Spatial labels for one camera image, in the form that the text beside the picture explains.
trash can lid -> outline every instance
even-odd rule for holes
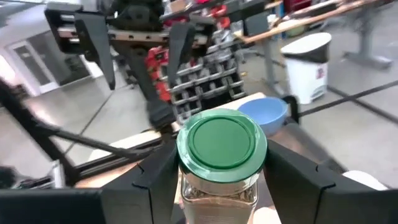
[[[213,109],[192,116],[177,137],[182,164],[217,183],[247,179],[262,167],[267,141],[251,118],[236,110]]]
[[[302,54],[322,47],[330,41],[331,35],[329,33],[310,34],[282,47],[280,51],[282,54]]]

black metal frame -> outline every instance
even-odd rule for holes
[[[31,138],[42,148],[42,150],[53,161],[60,161],[65,171],[67,185],[73,186],[82,179],[98,175],[115,169],[128,163],[139,161],[147,157],[151,152],[162,146],[162,139],[157,138],[129,149],[120,149],[95,139],[87,138],[79,134],[64,131],[59,127],[52,126],[37,119],[12,93],[11,87],[0,79],[0,103],[15,120],[27,131]],[[113,153],[95,161],[87,162],[80,166],[74,166],[64,152],[50,138],[52,136],[74,141],[95,149],[101,149]],[[50,177],[36,180],[34,185],[41,185],[50,181]]]

wooden table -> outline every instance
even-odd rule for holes
[[[266,9],[278,8],[283,3],[284,3],[283,1],[274,1],[272,3],[268,3],[266,4]]]
[[[372,11],[373,11],[373,6],[371,3],[375,3],[376,1],[379,0],[357,0],[353,1],[351,3],[346,3],[346,4],[341,4],[337,9],[324,13],[319,16],[315,17],[308,17],[308,18],[303,18],[303,19],[297,19],[297,20],[290,20],[290,21],[285,21],[281,22],[277,27],[271,28],[269,31],[264,32],[259,35],[255,35],[252,37],[245,37],[243,36],[241,31],[237,31],[234,33],[234,35],[238,38],[240,38],[244,43],[252,43],[252,42],[260,42],[262,44],[262,48],[264,49],[264,61],[266,65],[266,71],[267,71],[267,78],[266,78],[266,84],[274,90],[276,93],[279,93],[280,95],[283,95],[285,91],[281,89],[281,87],[277,84],[277,81],[275,79],[275,72],[273,68],[273,62],[272,62],[272,55],[271,55],[271,46],[269,43],[269,39],[273,35],[280,34],[282,32],[285,32],[287,30],[291,30],[300,26],[305,26],[308,24],[313,24],[315,22],[323,21],[328,18],[331,18],[333,16],[338,16],[340,14],[343,14],[345,12],[349,12],[355,9],[361,9],[363,10],[363,13],[361,13],[361,23],[362,23],[362,31],[359,33],[360,36],[360,45],[359,45],[359,52],[354,53],[354,52],[345,52],[344,57],[352,60],[360,65],[365,65],[365,66],[371,66],[377,69],[386,69],[391,66],[392,61],[384,58],[384,57],[376,57],[371,55],[371,34],[373,32],[373,26],[369,25],[368,20],[372,19]],[[311,11],[315,10],[316,8],[324,5],[324,4],[329,4],[331,2],[336,2],[340,3],[341,0],[329,0],[327,2],[322,2],[320,4],[316,4],[314,6],[308,7],[306,9],[301,9],[294,14],[300,14],[305,11]]]

white trash can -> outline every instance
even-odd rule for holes
[[[326,93],[330,41],[329,33],[310,34],[280,50],[285,57],[291,94],[302,105]]]

desk leg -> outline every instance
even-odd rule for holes
[[[271,45],[269,43],[269,38],[263,39],[261,41],[261,44],[264,51],[264,61],[267,71],[267,77],[265,79],[266,85],[268,85],[269,88],[271,88],[271,90],[275,93],[283,95],[284,91],[275,79],[274,63],[272,62]]]
[[[385,57],[371,55],[372,49],[372,32],[374,28],[372,12],[374,5],[364,6],[360,12],[361,28],[359,30],[359,52],[345,52],[344,58],[353,61],[359,65],[370,66],[379,70],[387,69],[391,66],[392,61]]]

